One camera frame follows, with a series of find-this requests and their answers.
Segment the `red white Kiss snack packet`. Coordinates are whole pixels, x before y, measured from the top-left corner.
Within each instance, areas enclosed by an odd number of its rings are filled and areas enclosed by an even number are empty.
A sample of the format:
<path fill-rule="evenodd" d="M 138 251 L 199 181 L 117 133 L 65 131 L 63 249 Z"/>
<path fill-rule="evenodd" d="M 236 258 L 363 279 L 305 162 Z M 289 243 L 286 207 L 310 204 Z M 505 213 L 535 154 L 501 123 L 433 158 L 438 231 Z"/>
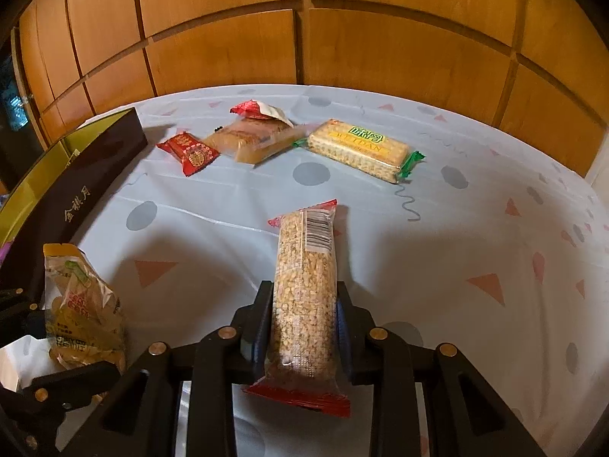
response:
<path fill-rule="evenodd" d="M 276 120 L 289 127 L 294 126 L 281 109 L 254 99 L 243 101 L 232 106 L 230 112 L 247 119 L 262 121 Z"/>

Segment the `clear bag yellow-edged snacks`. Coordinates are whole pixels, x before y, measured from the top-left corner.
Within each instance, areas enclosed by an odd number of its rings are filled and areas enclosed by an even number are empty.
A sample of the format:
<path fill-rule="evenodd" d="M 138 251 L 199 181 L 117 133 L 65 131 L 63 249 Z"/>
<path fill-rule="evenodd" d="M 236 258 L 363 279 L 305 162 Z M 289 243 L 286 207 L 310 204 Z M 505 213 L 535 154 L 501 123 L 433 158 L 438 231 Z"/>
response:
<path fill-rule="evenodd" d="M 121 301 L 72 243 L 47 243 L 45 331 L 49 356 L 74 369 L 101 361 L 126 368 Z"/>

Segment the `gold metal tin box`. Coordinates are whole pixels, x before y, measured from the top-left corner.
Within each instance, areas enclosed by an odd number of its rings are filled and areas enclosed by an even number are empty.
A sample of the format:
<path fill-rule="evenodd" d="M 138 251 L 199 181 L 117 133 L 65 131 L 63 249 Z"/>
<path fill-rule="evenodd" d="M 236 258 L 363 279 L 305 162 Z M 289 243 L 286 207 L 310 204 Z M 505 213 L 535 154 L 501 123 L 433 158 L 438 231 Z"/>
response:
<path fill-rule="evenodd" d="M 43 246 L 67 243 L 106 190 L 148 145 L 136 110 L 124 109 L 55 142 L 1 208 L 1 288 L 29 296 L 45 281 Z"/>

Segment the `small red patterned candy packet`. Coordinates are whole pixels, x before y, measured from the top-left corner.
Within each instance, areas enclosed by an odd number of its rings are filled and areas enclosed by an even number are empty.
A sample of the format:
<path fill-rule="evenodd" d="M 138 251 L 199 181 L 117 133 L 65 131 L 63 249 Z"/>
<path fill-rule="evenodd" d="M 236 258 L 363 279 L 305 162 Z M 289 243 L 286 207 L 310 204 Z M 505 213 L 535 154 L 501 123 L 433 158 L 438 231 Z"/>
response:
<path fill-rule="evenodd" d="M 189 132 L 181 132 L 156 144 L 180 162 L 184 176 L 193 176 L 213 163 L 220 153 Z"/>

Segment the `sesame bar red-end wrapper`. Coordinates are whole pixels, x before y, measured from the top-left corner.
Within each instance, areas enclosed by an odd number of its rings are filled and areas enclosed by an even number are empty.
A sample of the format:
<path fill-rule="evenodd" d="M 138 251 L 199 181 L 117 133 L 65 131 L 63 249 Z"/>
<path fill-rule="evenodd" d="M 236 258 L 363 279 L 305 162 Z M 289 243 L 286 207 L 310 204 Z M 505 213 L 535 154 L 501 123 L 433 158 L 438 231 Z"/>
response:
<path fill-rule="evenodd" d="M 332 199 L 268 221 L 279 231 L 264 375 L 245 392 L 348 418 L 336 381 L 335 211 Z"/>

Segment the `clear layered cake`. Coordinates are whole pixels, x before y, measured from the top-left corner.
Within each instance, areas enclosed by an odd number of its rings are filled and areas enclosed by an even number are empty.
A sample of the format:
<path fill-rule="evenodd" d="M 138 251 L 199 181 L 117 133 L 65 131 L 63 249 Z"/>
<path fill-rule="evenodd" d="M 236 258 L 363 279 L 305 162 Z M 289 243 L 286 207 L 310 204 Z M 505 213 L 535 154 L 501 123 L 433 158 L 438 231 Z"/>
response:
<path fill-rule="evenodd" d="M 315 126 L 290 127 L 278 120 L 240 119 L 217 128 L 202 142 L 235 162 L 257 165 L 305 138 Z"/>

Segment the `dark wooden door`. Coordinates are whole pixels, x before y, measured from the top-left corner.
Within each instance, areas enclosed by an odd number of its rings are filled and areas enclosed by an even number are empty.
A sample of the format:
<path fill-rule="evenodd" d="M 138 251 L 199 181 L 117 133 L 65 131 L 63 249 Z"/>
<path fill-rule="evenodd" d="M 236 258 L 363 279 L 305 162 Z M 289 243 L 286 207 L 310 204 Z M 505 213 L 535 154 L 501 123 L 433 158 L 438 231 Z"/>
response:
<path fill-rule="evenodd" d="M 10 193 L 43 153 L 18 89 L 10 42 L 1 46 L 1 185 Z"/>

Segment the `Weidan cracker pack green ends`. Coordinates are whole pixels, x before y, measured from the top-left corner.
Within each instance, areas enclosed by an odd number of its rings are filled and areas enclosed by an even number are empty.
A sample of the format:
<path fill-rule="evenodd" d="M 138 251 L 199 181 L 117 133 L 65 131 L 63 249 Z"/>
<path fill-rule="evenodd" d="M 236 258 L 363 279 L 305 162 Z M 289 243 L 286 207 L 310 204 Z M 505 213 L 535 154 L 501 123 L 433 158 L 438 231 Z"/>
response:
<path fill-rule="evenodd" d="M 402 141 L 364 127 L 330 119 L 294 143 L 381 179 L 399 184 L 425 159 Z"/>

